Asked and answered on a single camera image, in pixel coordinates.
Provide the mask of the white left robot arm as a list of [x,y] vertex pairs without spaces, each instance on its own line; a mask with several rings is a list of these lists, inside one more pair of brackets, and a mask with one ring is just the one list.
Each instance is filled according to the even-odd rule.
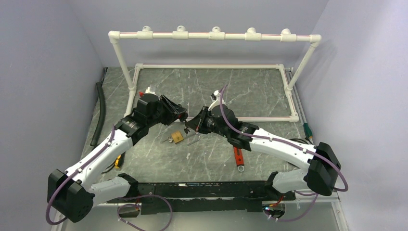
[[143,94],[131,114],[115,124],[107,138],[82,160],[65,171],[54,170],[48,177],[46,221],[58,225],[69,219],[82,220],[93,207],[122,198],[132,202],[139,196],[138,181],[126,173],[97,183],[97,178],[121,154],[145,137],[157,124],[184,122],[188,110],[166,96]]

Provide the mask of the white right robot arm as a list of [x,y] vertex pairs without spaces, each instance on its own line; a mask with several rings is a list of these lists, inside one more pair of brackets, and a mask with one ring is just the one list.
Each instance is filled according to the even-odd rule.
[[235,148],[269,154],[296,166],[296,170],[270,174],[265,193],[271,200],[303,189],[330,196],[336,189],[341,164],[327,143],[314,146],[273,135],[257,125],[239,121],[225,105],[212,110],[205,106],[185,125],[200,134],[216,133]]

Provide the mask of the brass padlock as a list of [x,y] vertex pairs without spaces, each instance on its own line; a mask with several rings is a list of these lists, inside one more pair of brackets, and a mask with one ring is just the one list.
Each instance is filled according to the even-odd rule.
[[182,135],[180,131],[173,132],[168,141],[170,143],[180,143],[184,140],[187,141],[187,146],[191,146],[192,144],[197,143],[200,140],[201,136],[197,132],[189,132],[186,135]]

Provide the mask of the small orange black padlock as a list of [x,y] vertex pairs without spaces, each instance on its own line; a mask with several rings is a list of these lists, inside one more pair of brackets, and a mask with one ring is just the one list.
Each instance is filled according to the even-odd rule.
[[188,118],[188,113],[182,113],[178,116],[180,122],[185,122]]

